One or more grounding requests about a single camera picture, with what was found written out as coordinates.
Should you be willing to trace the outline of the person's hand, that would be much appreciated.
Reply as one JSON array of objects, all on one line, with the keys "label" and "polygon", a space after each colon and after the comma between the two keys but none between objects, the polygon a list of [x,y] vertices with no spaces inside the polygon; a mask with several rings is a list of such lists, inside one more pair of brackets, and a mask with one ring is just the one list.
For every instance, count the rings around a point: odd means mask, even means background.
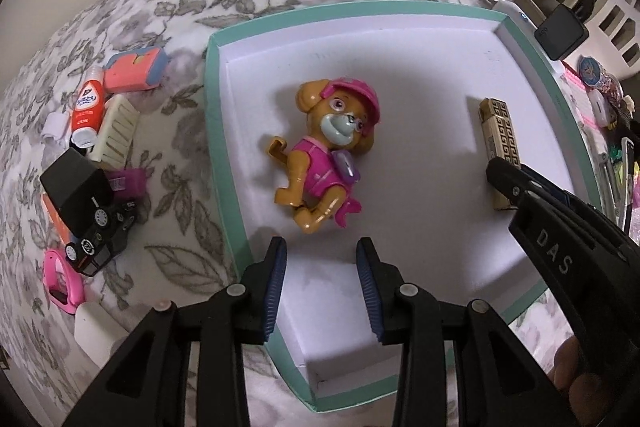
[{"label": "person's hand", "polygon": [[597,425],[606,409],[606,393],[600,378],[584,369],[582,350],[575,336],[567,338],[556,350],[548,376],[555,387],[567,395],[578,423]]}]

